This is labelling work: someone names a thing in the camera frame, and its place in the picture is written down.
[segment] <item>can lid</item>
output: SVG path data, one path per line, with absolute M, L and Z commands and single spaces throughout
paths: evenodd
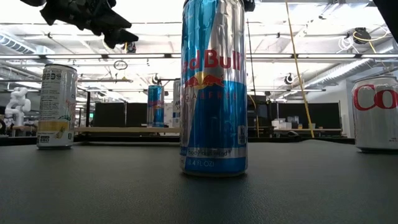
M 376 76 L 376 77 L 360 78 L 359 80 L 356 80 L 354 83 L 365 81 L 365 80 L 377 79 L 377 78 L 393 78 L 393 79 L 397 80 L 397 77 L 392 76 L 392 75 L 380 75 L 380 76 Z
M 75 68 L 71 67 L 71 66 L 68 66 L 68 65 L 61 65 L 61 64 L 56 64 L 56 63 L 54 63 L 54 64 L 46 64 L 44 67 L 47 67 L 47 66 L 52 66 L 52 65 L 56 65 L 56 66 L 62 66 L 62 67 L 67 67 L 67 68 L 71 68 L 71 69 L 73 69 L 74 71 L 76 71 L 76 72 L 77 72 L 77 70 L 76 70 Z

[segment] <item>white can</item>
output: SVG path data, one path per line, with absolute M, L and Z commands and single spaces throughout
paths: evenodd
M 398 149 L 398 81 L 366 78 L 353 88 L 356 147 L 362 151 Z
M 173 127 L 180 127 L 180 96 L 181 96 L 181 79 L 174 80 L 173 85 Z
M 64 148 L 73 144 L 77 71 L 64 65 L 46 65 L 40 97 L 37 147 Z

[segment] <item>soda can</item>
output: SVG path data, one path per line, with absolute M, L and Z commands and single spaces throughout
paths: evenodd
M 45 66 L 37 127 L 39 149 L 71 148 L 75 135 L 77 80 L 77 71 L 72 67 Z
M 353 88 L 356 147 L 398 149 L 398 81 L 393 76 L 358 80 Z
M 180 102 L 181 102 L 181 79 L 176 78 L 173 83 L 173 127 L 180 127 Z
M 164 87 L 148 86 L 147 127 L 164 127 Z
M 248 167 L 244 6 L 188 0 L 183 8 L 180 167 L 227 177 Z

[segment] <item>dark gray table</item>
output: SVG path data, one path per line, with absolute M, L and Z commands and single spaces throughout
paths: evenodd
M 183 175 L 178 146 L 0 147 L 0 223 L 397 223 L 398 156 L 249 144 L 247 174 Z

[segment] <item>white robot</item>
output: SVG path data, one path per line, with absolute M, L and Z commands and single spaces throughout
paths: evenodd
M 6 106 L 6 119 L 4 119 L 7 126 L 11 125 L 7 123 L 7 121 L 10 122 L 9 119 L 12 118 L 13 115 L 16 116 L 14 125 L 24 125 L 24 112 L 30 111 L 30 100 L 25 97 L 27 92 L 27 88 L 25 87 L 16 87 L 11 93 L 11 100 Z

